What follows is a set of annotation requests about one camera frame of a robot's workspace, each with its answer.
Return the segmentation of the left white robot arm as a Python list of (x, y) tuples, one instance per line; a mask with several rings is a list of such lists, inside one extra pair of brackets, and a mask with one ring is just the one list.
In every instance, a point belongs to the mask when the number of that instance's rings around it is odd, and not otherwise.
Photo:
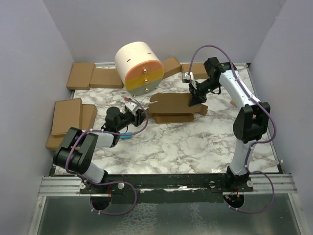
[(100, 130), (71, 127), (54, 153), (53, 164), (90, 181), (95, 192), (103, 193), (108, 187), (108, 173), (92, 162), (95, 149), (115, 147), (121, 136), (128, 136), (120, 133), (122, 129), (131, 124), (138, 127), (144, 121), (148, 121), (148, 114), (137, 104), (128, 103), (124, 113), (110, 107)]

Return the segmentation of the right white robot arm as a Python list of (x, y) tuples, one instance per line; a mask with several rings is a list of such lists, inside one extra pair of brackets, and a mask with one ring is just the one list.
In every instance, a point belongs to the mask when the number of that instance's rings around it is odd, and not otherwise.
[(233, 123), (233, 133), (237, 140), (224, 185), (229, 191), (236, 191), (248, 181), (250, 157), (256, 142), (267, 132), (270, 105), (254, 98), (233, 63), (220, 63), (216, 57), (212, 57), (208, 58), (203, 66), (208, 79), (201, 83), (195, 80), (191, 71), (183, 75), (191, 93), (189, 106), (205, 103), (207, 94), (221, 87), (224, 87), (234, 100), (239, 111)]

